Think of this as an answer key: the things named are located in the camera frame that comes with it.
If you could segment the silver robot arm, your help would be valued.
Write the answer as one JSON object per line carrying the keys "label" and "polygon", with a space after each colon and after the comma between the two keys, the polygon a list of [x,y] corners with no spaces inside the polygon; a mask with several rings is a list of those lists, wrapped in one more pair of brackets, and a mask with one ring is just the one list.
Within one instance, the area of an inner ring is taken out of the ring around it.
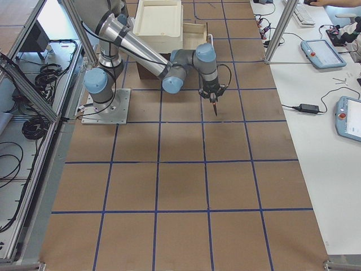
{"label": "silver robot arm", "polygon": [[216,53],[211,43],[195,49],[176,49],[166,59],[129,28],[126,1],[75,1],[81,23],[101,41],[120,49],[162,81],[162,88],[176,94],[184,85],[188,70],[194,68],[202,78],[199,95],[215,107],[226,85],[218,79]]}

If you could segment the person forearm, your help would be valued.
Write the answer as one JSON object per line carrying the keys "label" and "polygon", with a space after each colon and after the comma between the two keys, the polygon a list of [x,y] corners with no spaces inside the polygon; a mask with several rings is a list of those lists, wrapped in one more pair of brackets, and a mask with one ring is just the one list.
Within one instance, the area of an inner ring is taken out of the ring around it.
{"label": "person forearm", "polygon": [[359,7],[360,0],[318,0],[311,2],[312,6]]}

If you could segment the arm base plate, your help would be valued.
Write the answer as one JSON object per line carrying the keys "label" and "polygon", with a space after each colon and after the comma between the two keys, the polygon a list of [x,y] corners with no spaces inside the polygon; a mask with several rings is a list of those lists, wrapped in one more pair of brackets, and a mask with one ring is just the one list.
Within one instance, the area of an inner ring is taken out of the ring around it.
{"label": "arm base plate", "polygon": [[126,125],[130,96],[131,89],[117,88],[112,103],[97,104],[93,102],[89,94],[87,103],[93,105],[85,108],[85,116],[82,118],[81,123],[84,125]]}

